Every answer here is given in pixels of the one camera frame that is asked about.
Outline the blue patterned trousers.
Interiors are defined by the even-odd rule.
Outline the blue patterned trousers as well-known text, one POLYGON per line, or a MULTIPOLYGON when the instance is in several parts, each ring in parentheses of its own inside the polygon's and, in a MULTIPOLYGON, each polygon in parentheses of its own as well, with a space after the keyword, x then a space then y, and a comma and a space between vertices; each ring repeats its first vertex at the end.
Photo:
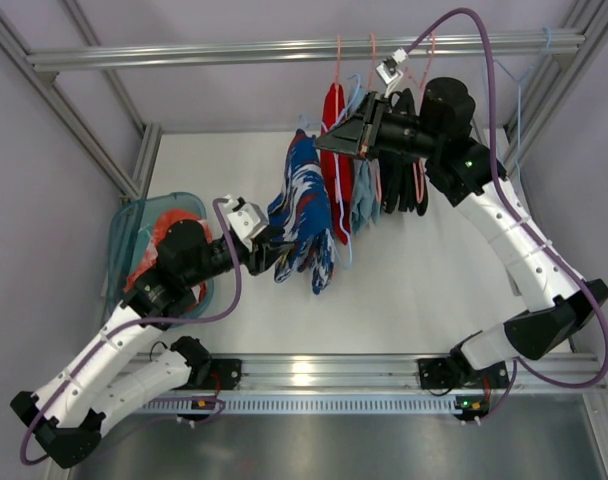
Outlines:
POLYGON ((278 241, 291 247, 275 263, 274 280, 309 271, 319 295, 331 283, 335 252, 332 214, 315 138, 298 129, 287 149, 280 193, 267 207, 269 222, 283 230, 278 241))

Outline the light blue wire hanger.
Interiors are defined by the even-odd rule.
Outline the light blue wire hanger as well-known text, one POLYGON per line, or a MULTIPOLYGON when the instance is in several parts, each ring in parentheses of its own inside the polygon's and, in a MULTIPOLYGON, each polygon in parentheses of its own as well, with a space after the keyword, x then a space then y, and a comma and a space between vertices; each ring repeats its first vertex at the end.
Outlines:
MULTIPOLYGON (((325 95, 322 116, 318 121, 312 121, 305 114, 298 118, 298 126, 312 131, 320 128, 320 133, 328 133, 330 129, 341 123, 348 116, 350 107, 355 103, 355 95, 360 93, 361 77, 355 75, 357 89, 349 101, 345 100, 342 84, 335 78, 325 95)), ((354 190, 354 174, 352 160, 344 155, 328 151, 320 152, 320 162, 324 185, 331 203, 332 231, 335 235, 335 250, 343 269, 348 270, 353 265, 352 227, 350 226, 351 201, 354 190)))

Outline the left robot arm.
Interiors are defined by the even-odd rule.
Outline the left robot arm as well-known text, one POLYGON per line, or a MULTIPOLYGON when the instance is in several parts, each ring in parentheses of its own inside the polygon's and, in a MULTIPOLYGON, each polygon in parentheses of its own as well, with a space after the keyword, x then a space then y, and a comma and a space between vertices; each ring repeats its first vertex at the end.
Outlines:
POLYGON ((125 417, 170 390, 201 385, 212 357, 196 338, 184 336, 161 359, 119 379, 118 373, 139 350, 175 325, 208 324, 225 319, 240 301, 236 289, 219 314, 194 317, 203 301, 194 290, 243 269, 257 276, 294 244, 284 226, 238 211, 221 220, 224 230, 213 238, 207 222, 186 210, 171 209, 155 222, 146 251, 130 276, 122 299, 89 344, 50 382, 19 392, 11 409, 27 432, 20 459, 35 440, 45 459, 63 469, 86 460, 125 417))

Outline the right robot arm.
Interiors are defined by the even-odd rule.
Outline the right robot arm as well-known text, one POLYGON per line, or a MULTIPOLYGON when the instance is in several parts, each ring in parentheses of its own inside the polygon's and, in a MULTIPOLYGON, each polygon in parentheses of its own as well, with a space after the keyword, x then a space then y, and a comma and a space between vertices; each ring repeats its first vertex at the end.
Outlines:
POLYGON ((369 92, 315 142, 358 160, 423 158, 429 181, 476 227, 523 298, 523 313, 467 337, 425 372, 424 389, 460 388, 506 361, 539 360, 592 318, 602 320, 608 299, 603 280, 585 280, 544 238, 496 156, 471 137, 474 112, 465 84, 440 77, 428 83, 418 113, 369 92))

